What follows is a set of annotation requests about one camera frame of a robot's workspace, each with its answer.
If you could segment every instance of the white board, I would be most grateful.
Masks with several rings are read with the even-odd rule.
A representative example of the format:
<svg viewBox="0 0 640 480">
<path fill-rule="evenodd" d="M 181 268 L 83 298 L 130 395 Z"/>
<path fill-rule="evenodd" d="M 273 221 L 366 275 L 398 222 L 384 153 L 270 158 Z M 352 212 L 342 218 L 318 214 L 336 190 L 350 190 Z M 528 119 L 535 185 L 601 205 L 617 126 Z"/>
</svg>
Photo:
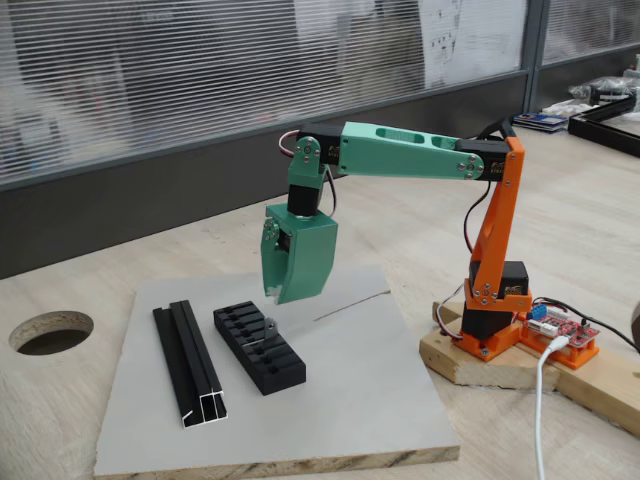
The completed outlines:
<svg viewBox="0 0 640 480">
<path fill-rule="evenodd" d="M 96 476 L 457 446 L 381 270 L 336 269 L 322 295 L 276 306 L 254 274 L 176 279 L 136 297 L 98 441 Z M 188 430 L 152 310 L 189 300 L 229 417 Z M 251 300 L 278 321 L 307 382 L 262 396 L 213 325 Z"/>
</svg>

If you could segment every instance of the circuit board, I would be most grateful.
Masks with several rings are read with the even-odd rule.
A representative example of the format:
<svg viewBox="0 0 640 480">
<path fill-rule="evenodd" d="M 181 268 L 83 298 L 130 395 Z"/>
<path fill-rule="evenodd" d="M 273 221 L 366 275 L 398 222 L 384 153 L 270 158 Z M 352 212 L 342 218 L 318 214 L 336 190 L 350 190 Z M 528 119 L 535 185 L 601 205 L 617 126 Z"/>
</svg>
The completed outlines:
<svg viewBox="0 0 640 480">
<path fill-rule="evenodd" d="M 536 333 L 550 338 L 558 336 L 569 337 L 569 345 L 582 348 L 589 343 L 600 330 L 589 325 L 582 326 L 580 322 L 571 319 L 559 319 L 546 316 L 538 320 L 528 320 L 527 327 Z"/>
</svg>

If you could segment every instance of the red wire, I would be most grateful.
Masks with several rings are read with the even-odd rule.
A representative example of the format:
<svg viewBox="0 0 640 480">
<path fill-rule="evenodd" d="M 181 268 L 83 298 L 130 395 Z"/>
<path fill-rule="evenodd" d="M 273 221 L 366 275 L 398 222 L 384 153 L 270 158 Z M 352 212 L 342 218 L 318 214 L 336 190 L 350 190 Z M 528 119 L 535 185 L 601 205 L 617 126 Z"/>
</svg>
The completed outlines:
<svg viewBox="0 0 640 480">
<path fill-rule="evenodd" d="M 298 133 L 300 133 L 300 130 L 291 130 L 290 132 L 287 132 L 284 135 L 282 135 L 280 137 L 280 140 L 278 140 L 278 147 L 280 147 L 280 152 L 285 154 L 287 157 L 293 158 L 293 152 L 287 148 L 284 148 L 284 146 L 282 145 L 282 142 L 284 142 L 289 137 L 293 137 L 294 135 L 297 135 Z"/>
</svg>

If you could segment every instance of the black tray with slots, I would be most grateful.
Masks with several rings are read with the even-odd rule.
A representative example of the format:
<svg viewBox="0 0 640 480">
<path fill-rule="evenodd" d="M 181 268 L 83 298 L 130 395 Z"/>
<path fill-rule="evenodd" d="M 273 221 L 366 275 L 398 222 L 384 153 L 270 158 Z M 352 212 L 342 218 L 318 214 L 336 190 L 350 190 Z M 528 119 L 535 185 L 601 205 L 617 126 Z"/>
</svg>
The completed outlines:
<svg viewBox="0 0 640 480">
<path fill-rule="evenodd" d="M 216 329 L 263 395 L 307 381 L 307 367 L 282 335 L 264 340 L 265 317 L 253 302 L 213 312 Z"/>
</svg>

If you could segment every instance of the blue object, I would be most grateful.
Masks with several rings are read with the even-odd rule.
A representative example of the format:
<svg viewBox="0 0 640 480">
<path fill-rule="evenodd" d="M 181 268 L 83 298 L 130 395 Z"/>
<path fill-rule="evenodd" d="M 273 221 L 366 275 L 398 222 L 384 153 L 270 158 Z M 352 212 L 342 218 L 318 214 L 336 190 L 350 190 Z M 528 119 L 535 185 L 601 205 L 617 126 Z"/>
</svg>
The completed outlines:
<svg viewBox="0 0 640 480">
<path fill-rule="evenodd" d="M 531 313 L 527 313 L 527 320 L 541 320 L 547 316 L 546 305 L 536 305 L 531 310 Z"/>
</svg>

